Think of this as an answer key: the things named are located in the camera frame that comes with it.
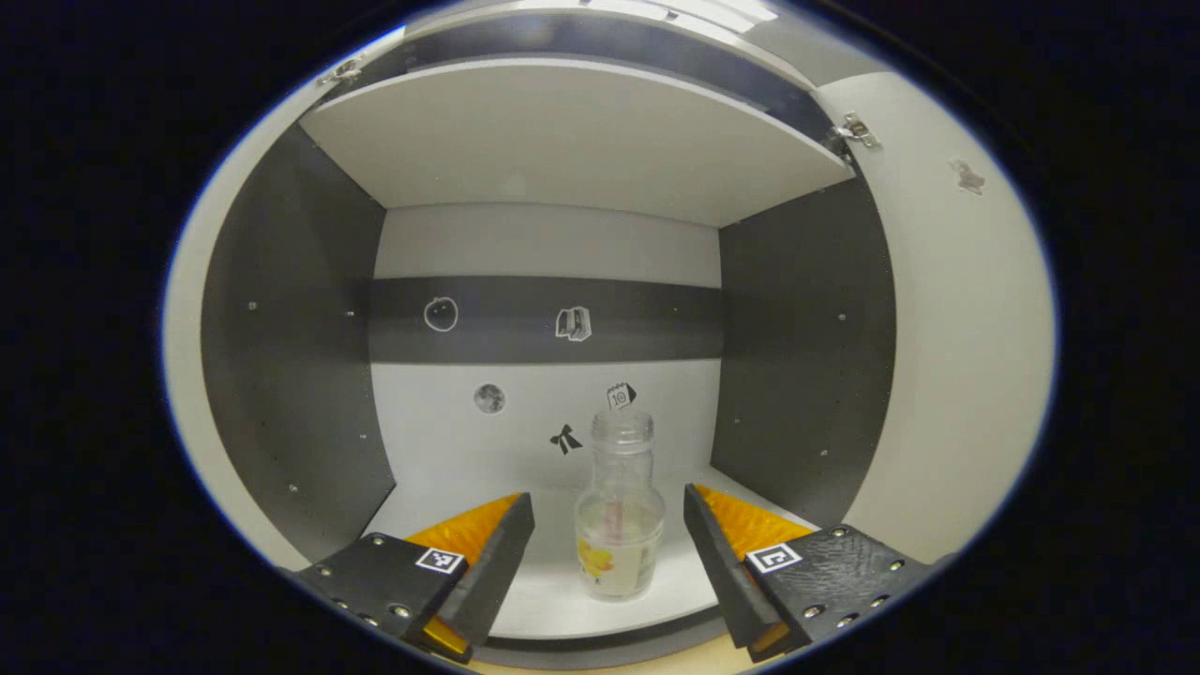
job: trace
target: label on bottle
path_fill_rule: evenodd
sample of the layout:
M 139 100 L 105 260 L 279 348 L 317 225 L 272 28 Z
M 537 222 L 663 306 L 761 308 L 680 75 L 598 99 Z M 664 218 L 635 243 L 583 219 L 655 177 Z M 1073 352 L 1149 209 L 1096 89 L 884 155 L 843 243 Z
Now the label on bottle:
M 634 545 L 611 545 L 580 537 L 580 578 L 596 595 L 632 595 L 654 573 L 658 546 L 659 538 Z

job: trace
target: glass bottle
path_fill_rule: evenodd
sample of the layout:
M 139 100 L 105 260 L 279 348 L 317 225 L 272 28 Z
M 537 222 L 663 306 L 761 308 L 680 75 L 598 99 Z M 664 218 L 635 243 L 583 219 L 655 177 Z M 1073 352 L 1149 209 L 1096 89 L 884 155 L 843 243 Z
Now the glass bottle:
M 592 597 L 637 596 L 654 575 L 666 504 L 650 485 L 654 419 L 622 408 L 592 420 L 592 486 L 575 502 L 580 579 Z

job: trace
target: gray back panel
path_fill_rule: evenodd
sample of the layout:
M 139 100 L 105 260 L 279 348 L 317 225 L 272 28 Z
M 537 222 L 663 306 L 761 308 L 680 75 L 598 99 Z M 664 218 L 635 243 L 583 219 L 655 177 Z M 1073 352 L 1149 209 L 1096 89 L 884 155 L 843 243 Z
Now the gray back panel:
M 293 126 L 234 201 L 205 281 L 204 381 L 221 440 L 258 506 L 313 560 L 354 540 L 395 485 L 365 311 L 383 219 Z
M 454 328 L 425 321 L 452 298 Z M 587 307 L 592 335 L 557 338 L 559 310 Z M 611 363 L 721 356 L 718 288 L 550 276 L 422 276 L 371 286 L 374 363 Z
M 835 525 L 866 476 L 892 390 L 895 289 L 875 201 L 857 178 L 731 225 L 720 241 L 713 466 Z

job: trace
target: door hinge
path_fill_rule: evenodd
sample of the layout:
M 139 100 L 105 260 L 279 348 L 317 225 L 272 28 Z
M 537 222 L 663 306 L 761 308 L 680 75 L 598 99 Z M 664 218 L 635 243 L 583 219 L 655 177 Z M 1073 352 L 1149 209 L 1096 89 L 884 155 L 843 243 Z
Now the door hinge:
M 332 71 L 325 73 L 320 79 L 317 80 L 317 84 L 324 85 L 329 84 L 330 82 L 353 82 L 354 78 L 359 77 L 359 74 L 362 73 L 362 71 L 359 70 L 359 65 L 364 61 L 364 59 L 366 59 L 366 56 L 367 56 L 366 54 L 359 54 L 358 56 L 354 56 L 353 59 L 337 66 Z
M 857 141 L 871 150 L 883 147 L 880 139 L 871 133 L 866 123 L 858 119 L 858 114 L 853 110 L 846 113 L 846 124 L 844 126 L 829 127 L 824 147 L 836 155 L 845 156 L 850 151 L 846 145 L 847 141 Z

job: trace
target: black background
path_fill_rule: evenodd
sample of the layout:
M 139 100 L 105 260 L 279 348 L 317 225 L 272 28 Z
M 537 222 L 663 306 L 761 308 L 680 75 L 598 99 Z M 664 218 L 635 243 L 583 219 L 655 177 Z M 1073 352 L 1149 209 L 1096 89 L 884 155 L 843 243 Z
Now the black background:
M 1038 197 L 1062 370 L 1032 474 L 978 544 L 797 671 L 1180 670 L 1198 522 L 1183 432 L 1195 377 L 1182 359 L 1198 31 L 1188 4 L 1158 5 L 844 4 L 942 64 L 977 95 L 959 104 L 1006 120 L 1032 151 L 996 147 Z M 5 509 L 8 671 L 412 668 L 230 533 L 184 460 L 157 353 L 170 255 L 208 175 L 288 89 L 412 7 L 32 11 L 10 5 L 5 22 L 17 118 L 6 333 L 32 348 L 7 398 L 4 473 L 20 488 Z

